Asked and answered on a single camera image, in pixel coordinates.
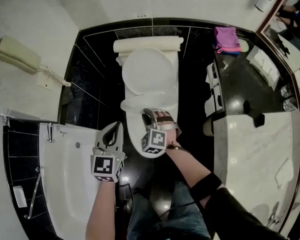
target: pink bag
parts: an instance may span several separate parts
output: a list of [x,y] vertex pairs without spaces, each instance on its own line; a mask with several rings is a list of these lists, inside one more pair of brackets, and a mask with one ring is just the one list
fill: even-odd
[[218,54],[221,52],[238,53],[242,51],[235,27],[216,26],[214,28],[214,34],[216,40],[215,48],[218,49]]

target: hand strap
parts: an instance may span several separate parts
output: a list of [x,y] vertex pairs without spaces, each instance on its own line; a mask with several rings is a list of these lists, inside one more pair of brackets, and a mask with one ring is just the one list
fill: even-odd
[[190,189],[190,194],[193,200],[198,202],[207,196],[211,196],[221,184],[222,181],[211,172]]

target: person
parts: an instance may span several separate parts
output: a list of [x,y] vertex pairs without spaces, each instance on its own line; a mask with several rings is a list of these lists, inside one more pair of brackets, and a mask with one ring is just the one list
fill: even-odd
[[[160,111],[156,111],[155,115],[157,119],[170,116]],[[159,124],[171,124],[171,121]],[[257,218],[247,212],[221,181],[189,152],[182,149],[176,139],[176,130],[167,130],[167,147],[172,145],[175,149],[166,149],[166,154],[180,170],[187,185],[176,182],[171,203],[175,208],[170,211],[165,223],[161,222],[142,193],[134,192],[128,240],[210,239],[198,206],[195,203],[180,206],[180,203],[188,204],[193,200],[204,208],[211,226],[221,240],[285,239],[279,233],[263,226]],[[114,239],[115,184],[102,182],[87,223],[86,240]]]

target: countertop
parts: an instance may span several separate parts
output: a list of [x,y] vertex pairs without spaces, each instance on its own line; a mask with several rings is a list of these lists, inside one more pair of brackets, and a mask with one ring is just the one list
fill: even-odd
[[226,115],[243,115],[243,103],[249,101],[252,110],[259,113],[283,112],[280,78],[273,90],[247,60],[254,44],[246,39],[249,50],[239,55],[214,52],[221,94]]

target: wall outlet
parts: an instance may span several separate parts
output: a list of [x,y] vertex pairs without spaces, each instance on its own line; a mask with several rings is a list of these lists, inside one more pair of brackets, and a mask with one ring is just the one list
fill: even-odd
[[151,18],[150,12],[137,12],[134,15],[136,19],[144,19],[144,18]]

